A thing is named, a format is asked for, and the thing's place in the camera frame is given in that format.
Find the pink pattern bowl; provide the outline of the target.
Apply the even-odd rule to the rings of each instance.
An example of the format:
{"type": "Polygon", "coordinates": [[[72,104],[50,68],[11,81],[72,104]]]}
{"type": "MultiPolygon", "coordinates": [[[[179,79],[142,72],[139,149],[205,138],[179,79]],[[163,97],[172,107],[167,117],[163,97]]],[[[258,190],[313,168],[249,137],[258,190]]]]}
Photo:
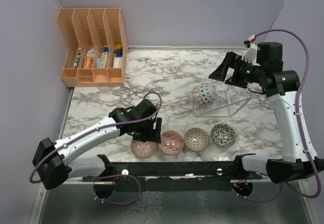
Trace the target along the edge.
{"type": "Polygon", "coordinates": [[[152,156],[157,148],[155,142],[142,142],[137,140],[132,140],[130,144],[132,153],[138,158],[148,158],[152,156]]]}

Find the red diamond pattern bowl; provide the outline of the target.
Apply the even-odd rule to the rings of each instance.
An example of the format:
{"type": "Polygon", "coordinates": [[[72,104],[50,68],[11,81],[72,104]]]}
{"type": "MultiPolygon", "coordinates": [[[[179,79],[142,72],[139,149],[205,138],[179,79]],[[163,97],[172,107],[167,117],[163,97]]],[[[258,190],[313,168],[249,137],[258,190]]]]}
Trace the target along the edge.
{"type": "Polygon", "coordinates": [[[182,135],[174,130],[168,130],[162,133],[159,149],[166,155],[178,155],[185,146],[182,135]]]}

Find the blue diamond dot bowl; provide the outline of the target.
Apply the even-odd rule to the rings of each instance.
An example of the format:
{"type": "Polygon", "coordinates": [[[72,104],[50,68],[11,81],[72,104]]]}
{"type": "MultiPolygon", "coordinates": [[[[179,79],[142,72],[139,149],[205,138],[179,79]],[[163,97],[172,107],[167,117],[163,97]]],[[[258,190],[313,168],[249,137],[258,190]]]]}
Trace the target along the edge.
{"type": "Polygon", "coordinates": [[[201,83],[198,86],[198,91],[203,102],[207,105],[213,104],[218,97],[218,89],[211,83],[201,83]]]}

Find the blue triangle pattern bowl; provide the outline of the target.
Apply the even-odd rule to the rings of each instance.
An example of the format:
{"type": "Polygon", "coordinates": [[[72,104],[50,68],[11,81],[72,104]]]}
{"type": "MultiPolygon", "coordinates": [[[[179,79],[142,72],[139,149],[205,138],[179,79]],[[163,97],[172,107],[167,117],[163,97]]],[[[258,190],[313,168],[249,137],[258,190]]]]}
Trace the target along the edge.
{"type": "Polygon", "coordinates": [[[194,97],[195,102],[197,103],[198,107],[202,108],[205,105],[205,102],[202,100],[202,97],[200,95],[197,85],[193,87],[193,97],[194,97]]]}

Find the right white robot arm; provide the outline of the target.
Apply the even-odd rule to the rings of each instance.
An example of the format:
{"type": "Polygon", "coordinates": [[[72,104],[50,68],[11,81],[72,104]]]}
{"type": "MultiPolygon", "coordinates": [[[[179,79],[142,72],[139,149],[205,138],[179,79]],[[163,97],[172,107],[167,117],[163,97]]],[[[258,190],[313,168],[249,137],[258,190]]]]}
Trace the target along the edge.
{"type": "Polygon", "coordinates": [[[247,88],[258,84],[273,107],[282,140],[282,158],[267,159],[256,154],[238,155],[233,175],[244,179],[251,172],[268,176],[273,183],[287,183],[319,176],[323,159],[318,158],[304,126],[302,84],[293,70],[283,70],[282,44],[261,42],[250,45],[243,56],[228,52],[209,79],[247,88]]]}

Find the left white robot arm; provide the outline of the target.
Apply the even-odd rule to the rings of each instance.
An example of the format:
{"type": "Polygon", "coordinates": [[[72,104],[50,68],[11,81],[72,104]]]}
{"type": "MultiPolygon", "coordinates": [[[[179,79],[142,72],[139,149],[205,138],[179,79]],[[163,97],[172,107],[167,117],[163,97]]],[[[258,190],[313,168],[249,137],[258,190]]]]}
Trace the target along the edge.
{"type": "Polygon", "coordinates": [[[101,181],[111,177],[112,169],[104,157],[85,159],[80,156],[99,144],[128,134],[142,142],[160,143],[160,106],[143,99],[137,106],[115,108],[95,125],[70,137],[51,141],[45,138],[38,144],[32,160],[33,174],[47,190],[54,189],[67,179],[94,176],[101,181]]]}

